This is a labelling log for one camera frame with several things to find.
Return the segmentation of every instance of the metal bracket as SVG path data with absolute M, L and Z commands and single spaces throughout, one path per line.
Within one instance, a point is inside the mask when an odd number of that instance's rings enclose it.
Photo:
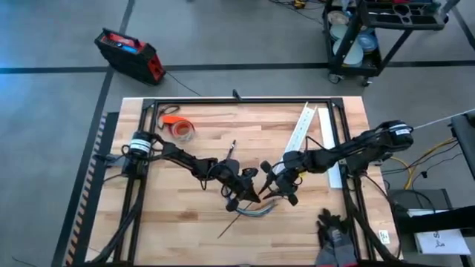
M 238 91 L 236 89 L 232 89 L 232 96 L 236 98 L 236 101 L 242 102 L 243 99 L 240 97 Z

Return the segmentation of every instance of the handle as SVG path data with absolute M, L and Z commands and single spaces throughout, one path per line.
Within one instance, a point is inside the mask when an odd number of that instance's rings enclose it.
M 139 42 L 139 39 L 137 39 L 137 38 L 130 37 L 130 36 L 127 36 L 127 35 L 125 35 L 125 34 L 118 33 L 118 32 L 116 32 L 115 30 L 109 30 L 109 29 L 106 29 L 106 28 L 103 28 L 103 29 L 102 29 L 102 32 L 103 32 L 106 36 L 109 36 L 111 33 L 113 33 L 113 34 L 116 34 L 116 35 L 118 35 L 118 36 L 124 37 L 124 38 L 126 38 L 126 39 L 130 39 L 130 40 L 134 41 L 134 45 L 135 45 L 136 47 L 140 47 L 140 42 Z

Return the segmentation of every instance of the cart wheel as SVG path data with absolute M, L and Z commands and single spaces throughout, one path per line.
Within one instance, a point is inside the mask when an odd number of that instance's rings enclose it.
M 341 77 L 336 74 L 328 73 L 328 80 L 334 85 L 338 84 L 341 81 Z

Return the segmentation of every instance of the yellow cable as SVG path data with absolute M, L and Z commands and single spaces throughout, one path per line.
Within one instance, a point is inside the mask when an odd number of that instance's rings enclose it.
M 401 164 L 403 164 L 403 166 L 407 169 L 407 172 L 409 173 L 409 174 L 407 175 L 407 179 L 409 179 L 409 177 L 410 177 L 411 174 L 412 174 L 412 170 L 410 169 L 409 164 L 407 164 L 404 160 L 399 159 L 399 158 L 397 158 L 397 157 L 395 157 L 395 156 L 392 156 L 390 159 L 395 160 L 395 161 L 400 162 Z
M 425 151 L 421 157 L 419 157 L 419 159 L 417 161 L 415 161 L 413 163 L 413 167 L 410 168 L 410 172 L 409 172 L 409 178 L 407 179 L 407 182 L 406 184 L 404 185 L 404 189 L 409 189 L 410 185 L 412 185 L 413 183 L 413 176 L 414 174 L 416 173 L 416 168 L 417 168 L 417 164 L 419 162 L 421 162 L 426 156 L 429 156 L 430 154 L 432 154 L 434 151 L 436 151 L 437 149 L 443 147 L 444 145 L 454 141 L 455 138 L 451 137 L 447 140 L 445 140 L 444 142 L 441 142 L 437 145 L 434 145 L 432 148 L 428 149 L 427 151 Z

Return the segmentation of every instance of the black glove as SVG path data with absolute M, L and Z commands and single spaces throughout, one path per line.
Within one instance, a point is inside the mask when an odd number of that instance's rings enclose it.
M 323 214 L 318 215 L 318 218 L 321 222 L 317 222 L 318 239 L 320 240 L 322 250 L 329 251 L 324 248 L 327 247 L 327 244 L 330 244 L 333 247 L 333 253 L 338 266 L 356 266 L 358 263 L 355 257 L 355 248 L 348 234 L 347 221 L 342 221 L 339 215 L 332 215 L 325 208 Z

